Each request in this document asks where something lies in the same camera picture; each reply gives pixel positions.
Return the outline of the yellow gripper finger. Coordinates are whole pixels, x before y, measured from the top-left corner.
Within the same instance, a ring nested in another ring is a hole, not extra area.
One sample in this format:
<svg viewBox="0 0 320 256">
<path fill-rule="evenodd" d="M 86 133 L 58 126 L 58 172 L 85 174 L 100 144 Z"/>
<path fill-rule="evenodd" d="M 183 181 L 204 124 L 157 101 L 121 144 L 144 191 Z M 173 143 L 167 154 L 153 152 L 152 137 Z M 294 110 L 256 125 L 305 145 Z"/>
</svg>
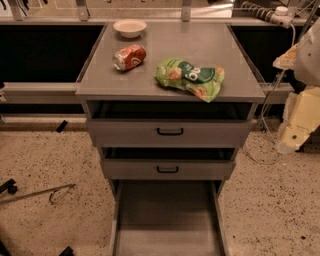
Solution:
<svg viewBox="0 0 320 256">
<path fill-rule="evenodd" d="M 298 150 L 320 126 L 320 88 L 307 86 L 299 94 L 290 93 L 278 130 L 276 149 L 281 154 Z"/>
<path fill-rule="evenodd" d="M 296 66 L 297 48 L 297 44 L 293 45 L 284 54 L 274 60 L 273 66 L 282 70 L 294 70 Z"/>
</svg>

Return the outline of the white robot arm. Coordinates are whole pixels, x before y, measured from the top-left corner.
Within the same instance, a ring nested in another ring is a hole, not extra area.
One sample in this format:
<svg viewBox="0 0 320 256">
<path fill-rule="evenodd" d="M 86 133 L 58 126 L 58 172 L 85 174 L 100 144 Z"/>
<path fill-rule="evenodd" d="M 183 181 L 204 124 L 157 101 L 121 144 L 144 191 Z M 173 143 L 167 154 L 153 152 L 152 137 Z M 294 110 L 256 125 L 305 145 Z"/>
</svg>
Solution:
<svg viewBox="0 0 320 256">
<path fill-rule="evenodd" d="M 287 154 L 298 150 L 320 126 L 320 18 L 273 66 L 292 70 L 306 85 L 302 92 L 290 93 L 285 104 L 276 149 Z"/>
</svg>

